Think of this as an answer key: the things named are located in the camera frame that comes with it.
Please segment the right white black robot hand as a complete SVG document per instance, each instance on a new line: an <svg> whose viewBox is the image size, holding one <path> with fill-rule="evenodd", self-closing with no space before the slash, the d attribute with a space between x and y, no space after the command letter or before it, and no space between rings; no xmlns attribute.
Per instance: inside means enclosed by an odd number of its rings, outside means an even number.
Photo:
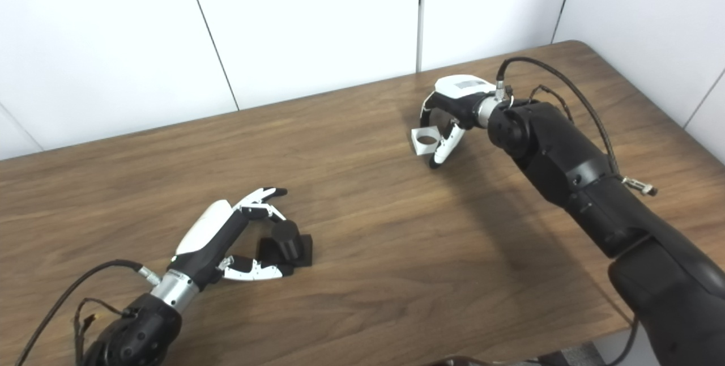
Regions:
<svg viewBox="0 0 725 366"><path fill-rule="evenodd" d="M431 169L438 169L456 149L466 131L486 129L494 108L504 102L499 87L471 75L453 75L435 82L432 93L420 108L420 127L428 127L433 110L451 116L442 138L428 160Z"/></svg>

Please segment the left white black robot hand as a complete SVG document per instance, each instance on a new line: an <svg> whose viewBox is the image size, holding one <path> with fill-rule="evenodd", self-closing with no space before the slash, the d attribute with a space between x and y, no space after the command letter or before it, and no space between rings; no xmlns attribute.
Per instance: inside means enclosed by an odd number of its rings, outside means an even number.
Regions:
<svg viewBox="0 0 725 366"><path fill-rule="evenodd" d="M167 270L186 276L200 291L222 279L251 282L292 276L291 265L227 255L249 222L269 219L276 224L285 219L268 201L287 193L285 188L265 187L234 205L228 200L215 201L184 235Z"/></svg>

